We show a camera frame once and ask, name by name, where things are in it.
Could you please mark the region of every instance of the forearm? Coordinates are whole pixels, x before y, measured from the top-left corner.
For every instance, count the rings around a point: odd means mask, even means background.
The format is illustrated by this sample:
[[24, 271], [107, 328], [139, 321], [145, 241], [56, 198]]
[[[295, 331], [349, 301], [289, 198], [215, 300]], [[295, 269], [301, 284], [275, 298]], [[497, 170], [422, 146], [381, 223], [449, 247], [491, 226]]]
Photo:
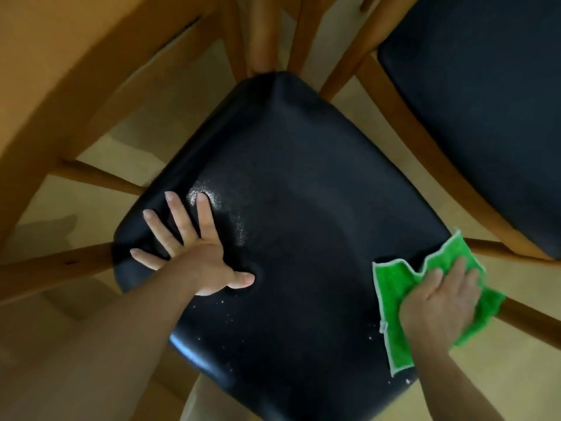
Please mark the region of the forearm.
[[434, 421], [503, 421], [448, 353], [426, 344], [412, 345], [411, 352]]
[[5, 376], [0, 417], [128, 419], [195, 293], [169, 268], [87, 320], [56, 352]]

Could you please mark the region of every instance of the left hand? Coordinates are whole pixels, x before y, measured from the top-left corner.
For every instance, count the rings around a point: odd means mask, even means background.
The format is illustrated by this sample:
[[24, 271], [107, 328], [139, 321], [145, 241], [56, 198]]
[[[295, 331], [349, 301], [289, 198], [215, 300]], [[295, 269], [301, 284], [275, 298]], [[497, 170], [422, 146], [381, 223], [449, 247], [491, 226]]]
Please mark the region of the left hand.
[[172, 261], [167, 262], [155, 255], [148, 254], [138, 248], [131, 250], [132, 257], [150, 269], [172, 268], [178, 265], [177, 273], [185, 275], [186, 280], [193, 281], [197, 295], [210, 295], [228, 286], [230, 288], [245, 288], [253, 284], [255, 276], [246, 272], [235, 272], [222, 260], [224, 250], [218, 237], [210, 202], [203, 193], [197, 194], [197, 214], [201, 237], [197, 235], [191, 219], [175, 192], [166, 192], [168, 202], [183, 244], [163, 225], [158, 215], [152, 210], [144, 210], [144, 220], [156, 237], [171, 256]]

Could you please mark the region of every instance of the chair seat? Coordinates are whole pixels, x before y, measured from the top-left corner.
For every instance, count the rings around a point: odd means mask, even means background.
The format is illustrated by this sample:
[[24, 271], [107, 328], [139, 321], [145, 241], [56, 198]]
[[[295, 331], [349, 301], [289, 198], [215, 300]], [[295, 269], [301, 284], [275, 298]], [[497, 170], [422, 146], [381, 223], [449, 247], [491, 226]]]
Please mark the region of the chair seat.
[[141, 211], [171, 226], [164, 191], [212, 202], [224, 260], [247, 289], [196, 296], [171, 341], [265, 420], [365, 420], [415, 379], [390, 377], [371, 262], [419, 265], [449, 236], [416, 189], [332, 105], [289, 73], [239, 84], [134, 204], [115, 233], [117, 282], [164, 256]]
[[561, 258], [561, 0], [419, 0], [378, 50], [473, 187]]

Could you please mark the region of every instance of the cleaning cloth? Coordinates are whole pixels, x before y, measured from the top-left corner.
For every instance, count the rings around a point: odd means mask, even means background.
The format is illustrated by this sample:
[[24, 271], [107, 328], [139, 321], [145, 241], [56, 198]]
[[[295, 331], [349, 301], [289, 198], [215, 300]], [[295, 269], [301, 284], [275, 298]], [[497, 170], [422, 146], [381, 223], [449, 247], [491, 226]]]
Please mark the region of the cleaning cloth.
[[459, 256], [466, 257], [468, 269], [480, 271], [479, 282], [482, 287], [481, 299], [475, 309], [473, 323], [455, 343], [456, 346], [461, 346], [487, 326], [489, 320], [499, 311], [505, 296], [484, 285], [485, 268], [471, 253], [460, 231], [454, 233], [440, 250], [428, 255], [419, 272], [414, 271], [409, 263], [403, 259], [389, 261], [388, 263], [372, 263], [374, 286], [376, 287], [380, 317], [382, 318], [380, 333], [384, 334], [392, 376], [413, 366], [409, 344], [399, 323], [401, 302], [410, 290], [423, 279], [428, 270], [440, 268], [446, 274]]

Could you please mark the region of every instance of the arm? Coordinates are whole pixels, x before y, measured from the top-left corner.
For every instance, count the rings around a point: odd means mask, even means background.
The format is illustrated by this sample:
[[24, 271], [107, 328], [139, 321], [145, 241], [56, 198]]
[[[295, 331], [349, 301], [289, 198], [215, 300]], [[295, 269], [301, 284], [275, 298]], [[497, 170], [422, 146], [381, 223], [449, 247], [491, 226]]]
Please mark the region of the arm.
[[159, 259], [141, 250], [133, 257], [154, 273], [140, 287], [88, 319], [61, 348], [0, 381], [3, 420], [126, 420], [148, 384], [168, 337], [194, 295], [254, 282], [222, 261], [208, 198], [197, 197], [201, 239], [179, 197], [166, 192], [184, 245], [145, 211], [152, 232], [172, 256]]
[[429, 272], [403, 300], [399, 318], [434, 421], [502, 421], [448, 355], [473, 320], [481, 296], [478, 271], [465, 272], [464, 258], [456, 260], [444, 279], [440, 269]]

